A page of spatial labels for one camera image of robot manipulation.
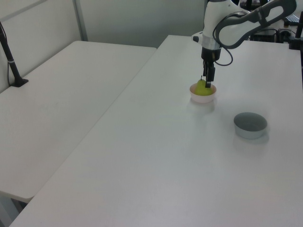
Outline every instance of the white bowl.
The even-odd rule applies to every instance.
[[[213,93],[210,96],[198,96],[198,95],[194,94],[196,87],[197,87],[197,83],[193,84],[189,88],[192,100],[194,100],[197,103],[209,103],[209,102],[213,101],[214,95],[217,91],[217,88],[215,87],[215,85],[210,86],[210,88],[213,90]]]
[[[236,134],[246,139],[257,139],[266,132],[267,121],[256,113],[240,113],[233,119]]]

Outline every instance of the white tabletop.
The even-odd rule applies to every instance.
[[[28,202],[155,48],[74,42],[0,94],[0,194]]]
[[[244,42],[206,105],[189,93],[200,54],[169,36],[11,227],[303,226],[300,52]],[[267,136],[235,135],[244,111]]]

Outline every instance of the equipment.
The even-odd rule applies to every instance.
[[[248,36],[295,11],[303,11],[303,0],[272,0],[251,13],[231,0],[210,0],[206,7],[204,30],[192,36],[202,45],[205,87],[210,87],[214,80],[214,63],[220,58],[222,47],[230,54],[228,49],[237,48]]]

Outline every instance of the yellow fruit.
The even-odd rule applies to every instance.
[[[200,79],[197,82],[197,87],[194,91],[194,94],[197,96],[210,96],[213,94],[213,91],[211,88],[206,88],[205,87],[206,81],[203,79]]]

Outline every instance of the white wall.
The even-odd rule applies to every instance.
[[[203,30],[206,0],[76,0],[93,42],[158,48],[167,35]]]
[[[72,0],[47,0],[2,24],[22,77],[80,40]],[[6,73],[7,60],[0,47],[0,92],[8,87]]]

